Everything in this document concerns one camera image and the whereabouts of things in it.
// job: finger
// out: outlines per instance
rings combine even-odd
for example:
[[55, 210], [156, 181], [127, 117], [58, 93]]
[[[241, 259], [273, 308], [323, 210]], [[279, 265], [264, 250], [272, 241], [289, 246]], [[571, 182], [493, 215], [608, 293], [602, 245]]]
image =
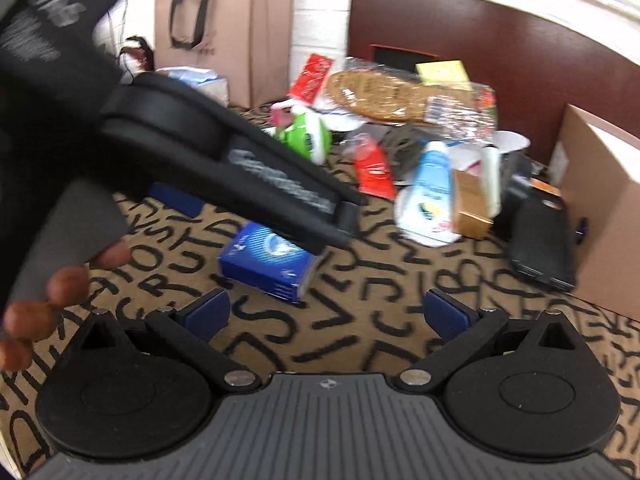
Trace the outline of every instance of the finger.
[[58, 313], [49, 303], [18, 301], [4, 313], [4, 331], [14, 339], [41, 341], [58, 324]]
[[47, 297], [59, 308], [81, 303], [88, 295], [89, 273], [84, 267], [61, 269], [47, 283]]
[[0, 370], [19, 372], [31, 366], [32, 345], [27, 341], [0, 341]]
[[103, 268], [113, 269], [129, 263], [131, 249], [124, 240], [119, 240], [95, 257], [95, 262]]

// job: blue box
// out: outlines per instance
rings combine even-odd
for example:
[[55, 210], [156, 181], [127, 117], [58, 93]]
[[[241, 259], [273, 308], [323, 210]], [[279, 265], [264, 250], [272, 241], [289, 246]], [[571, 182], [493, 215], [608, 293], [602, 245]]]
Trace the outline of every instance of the blue box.
[[316, 269], [317, 256], [270, 229], [250, 222], [220, 256], [220, 273], [287, 303], [298, 303]]

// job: smartphone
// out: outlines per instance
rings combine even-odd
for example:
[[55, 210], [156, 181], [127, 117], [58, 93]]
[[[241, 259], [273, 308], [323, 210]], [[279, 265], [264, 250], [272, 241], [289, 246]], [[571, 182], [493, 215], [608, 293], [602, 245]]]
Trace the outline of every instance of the smartphone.
[[575, 287], [574, 247], [562, 198], [532, 189], [514, 220], [508, 247], [514, 270], [568, 292]]

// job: blue gripper pad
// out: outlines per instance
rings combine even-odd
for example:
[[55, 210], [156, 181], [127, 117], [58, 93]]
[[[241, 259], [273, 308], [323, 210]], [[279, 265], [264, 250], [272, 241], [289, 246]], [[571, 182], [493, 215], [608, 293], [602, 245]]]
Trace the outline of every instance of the blue gripper pad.
[[204, 200], [160, 182], [152, 184], [148, 193], [150, 197], [159, 200], [165, 206], [175, 209], [190, 218], [196, 218], [202, 212], [204, 206]]
[[178, 324], [197, 338], [209, 342], [229, 322], [231, 299], [226, 290], [216, 288], [175, 314]]
[[448, 294], [432, 288], [422, 298], [424, 320], [446, 343], [470, 328], [478, 313]]

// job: cardboard box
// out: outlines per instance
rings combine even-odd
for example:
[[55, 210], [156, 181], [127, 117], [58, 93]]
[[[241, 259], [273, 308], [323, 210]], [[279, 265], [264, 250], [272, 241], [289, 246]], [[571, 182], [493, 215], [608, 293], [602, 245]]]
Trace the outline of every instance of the cardboard box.
[[287, 303], [300, 302], [318, 261], [317, 256], [253, 222], [245, 225], [218, 257], [225, 278]]
[[493, 221], [487, 217], [480, 179], [464, 171], [453, 170], [453, 232], [482, 240]]
[[550, 174], [571, 227], [587, 225], [572, 294], [640, 320], [640, 140], [568, 106]]

